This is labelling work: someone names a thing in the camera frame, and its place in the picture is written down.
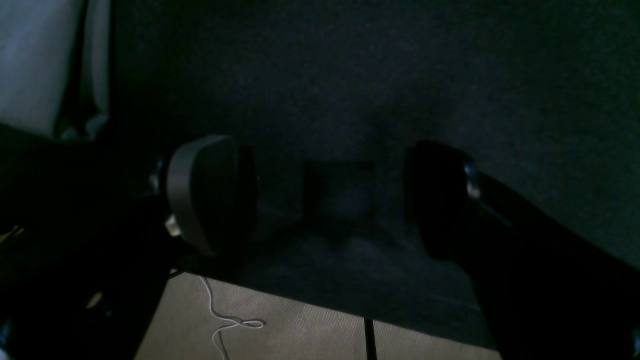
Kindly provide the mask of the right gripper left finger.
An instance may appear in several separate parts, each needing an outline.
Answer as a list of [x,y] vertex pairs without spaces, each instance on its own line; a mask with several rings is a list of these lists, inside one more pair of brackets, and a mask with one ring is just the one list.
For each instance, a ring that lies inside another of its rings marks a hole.
[[1,182],[1,358],[132,360],[167,282],[256,228],[251,146],[208,135]]

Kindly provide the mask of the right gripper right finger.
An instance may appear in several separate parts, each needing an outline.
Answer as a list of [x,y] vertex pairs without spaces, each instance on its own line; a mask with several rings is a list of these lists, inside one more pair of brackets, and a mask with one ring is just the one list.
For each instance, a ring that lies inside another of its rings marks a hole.
[[469,276],[504,360],[639,358],[637,268],[480,172],[452,146],[412,146],[406,186],[426,252]]

